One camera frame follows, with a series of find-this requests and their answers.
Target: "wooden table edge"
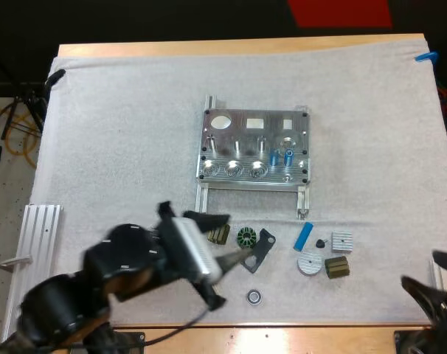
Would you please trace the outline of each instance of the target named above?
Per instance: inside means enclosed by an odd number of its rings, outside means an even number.
[[[61,44],[58,57],[150,57],[167,55],[243,55],[332,49],[387,41],[424,39],[420,33],[327,37]]]

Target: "silver block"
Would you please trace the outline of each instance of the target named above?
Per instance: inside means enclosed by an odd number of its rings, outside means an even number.
[[[353,236],[351,232],[332,232],[332,251],[335,253],[351,253]]]
[[[60,220],[60,205],[27,205],[14,258],[0,263],[13,272],[2,330],[2,341],[15,330],[18,307],[24,295],[50,277],[53,251]]]

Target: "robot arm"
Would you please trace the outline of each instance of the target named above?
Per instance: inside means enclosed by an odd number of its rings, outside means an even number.
[[[214,258],[202,232],[223,226],[229,216],[185,215],[176,217],[170,203],[162,203],[155,230],[117,226],[86,250],[83,270],[35,286],[21,304],[17,332],[0,344],[0,353],[82,341],[108,321],[110,294],[124,302],[181,278],[193,284],[209,310],[220,308],[226,300],[212,286],[249,250]]]

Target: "metal disc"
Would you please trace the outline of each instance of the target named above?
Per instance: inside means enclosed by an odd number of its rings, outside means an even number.
[[[297,266],[304,275],[317,274],[322,269],[322,257],[312,250],[302,251],[297,260]]]
[[[253,289],[247,293],[246,299],[250,304],[258,305],[261,302],[262,296],[258,290]]]

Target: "green gear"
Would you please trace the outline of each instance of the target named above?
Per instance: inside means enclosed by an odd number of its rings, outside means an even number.
[[[237,234],[237,243],[242,249],[253,248],[256,243],[256,232],[251,227],[243,227]]]

